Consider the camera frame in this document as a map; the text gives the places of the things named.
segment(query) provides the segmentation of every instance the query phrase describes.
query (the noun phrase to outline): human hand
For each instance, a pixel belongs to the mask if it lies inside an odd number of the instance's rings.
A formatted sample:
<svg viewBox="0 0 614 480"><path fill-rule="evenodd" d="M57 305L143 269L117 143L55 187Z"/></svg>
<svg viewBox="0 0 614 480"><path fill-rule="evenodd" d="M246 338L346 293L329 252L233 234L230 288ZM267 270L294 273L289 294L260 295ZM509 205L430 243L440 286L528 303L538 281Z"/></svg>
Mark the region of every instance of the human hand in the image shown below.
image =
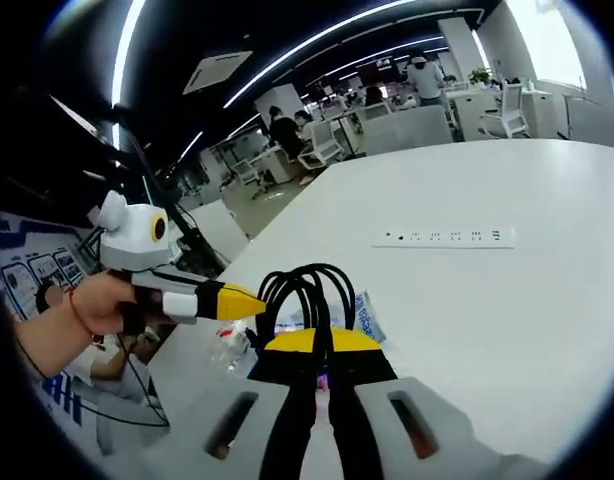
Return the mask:
<svg viewBox="0 0 614 480"><path fill-rule="evenodd" d="M73 307L84 326L95 335L119 333L123 330L123 318L118 309L121 302L136 303L134 288L108 273L87 277L76 287L69 301L63 305Z"/></svg>
<svg viewBox="0 0 614 480"><path fill-rule="evenodd" d="M138 337L133 335L124 335L122 342L125 350L130 352L136 345L138 345Z"/></svg>

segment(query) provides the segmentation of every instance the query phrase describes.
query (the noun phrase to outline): power strip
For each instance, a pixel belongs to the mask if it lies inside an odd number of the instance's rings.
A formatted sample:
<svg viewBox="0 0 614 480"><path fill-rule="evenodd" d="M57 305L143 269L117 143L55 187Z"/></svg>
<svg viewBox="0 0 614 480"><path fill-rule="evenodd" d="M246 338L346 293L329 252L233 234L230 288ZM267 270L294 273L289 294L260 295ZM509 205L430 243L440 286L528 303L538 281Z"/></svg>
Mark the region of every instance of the power strip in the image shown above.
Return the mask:
<svg viewBox="0 0 614 480"><path fill-rule="evenodd" d="M513 228L416 230L394 228L382 233L374 248L515 248Z"/></svg>

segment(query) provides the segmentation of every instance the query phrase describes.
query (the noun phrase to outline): potted plant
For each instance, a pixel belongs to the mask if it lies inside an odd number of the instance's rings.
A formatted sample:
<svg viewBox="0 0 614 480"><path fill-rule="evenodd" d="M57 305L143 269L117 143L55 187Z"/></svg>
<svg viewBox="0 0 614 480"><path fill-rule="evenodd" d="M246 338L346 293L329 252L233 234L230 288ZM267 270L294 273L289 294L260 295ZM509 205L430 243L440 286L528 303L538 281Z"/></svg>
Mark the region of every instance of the potted plant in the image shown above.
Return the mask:
<svg viewBox="0 0 614 480"><path fill-rule="evenodd" d="M476 68L469 74L469 83L472 85L488 85L491 80L489 72L485 68Z"/></svg>

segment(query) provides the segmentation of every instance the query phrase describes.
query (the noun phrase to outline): white table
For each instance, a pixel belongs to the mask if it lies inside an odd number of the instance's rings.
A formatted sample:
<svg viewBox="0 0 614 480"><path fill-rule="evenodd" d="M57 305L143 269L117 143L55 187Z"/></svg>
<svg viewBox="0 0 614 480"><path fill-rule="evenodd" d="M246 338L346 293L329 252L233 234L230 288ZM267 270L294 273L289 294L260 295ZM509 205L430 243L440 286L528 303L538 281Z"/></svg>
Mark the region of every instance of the white table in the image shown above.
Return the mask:
<svg viewBox="0 0 614 480"><path fill-rule="evenodd" d="M514 250L371 248L396 225L502 224L517 229ZM614 149L491 140L337 164L222 279L257 291L268 272L314 261L368 290L398 374L498 451L557 461L614 386ZM209 388L203 327L181 325L150 365L170 418Z"/></svg>

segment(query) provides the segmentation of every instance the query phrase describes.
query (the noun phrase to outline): wrist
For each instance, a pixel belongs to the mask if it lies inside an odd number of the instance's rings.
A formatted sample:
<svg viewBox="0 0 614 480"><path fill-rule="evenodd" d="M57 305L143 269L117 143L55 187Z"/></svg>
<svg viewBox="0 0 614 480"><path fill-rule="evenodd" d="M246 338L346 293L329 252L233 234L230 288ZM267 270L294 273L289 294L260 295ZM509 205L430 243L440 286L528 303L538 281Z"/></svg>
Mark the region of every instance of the wrist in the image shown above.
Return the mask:
<svg viewBox="0 0 614 480"><path fill-rule="evenodd" d="M70 338L73 338L78 344L89 345L92 342L92 332L79 316L71 292L63 296L62 303L56 308L61 310L61 318Z"/></svg>

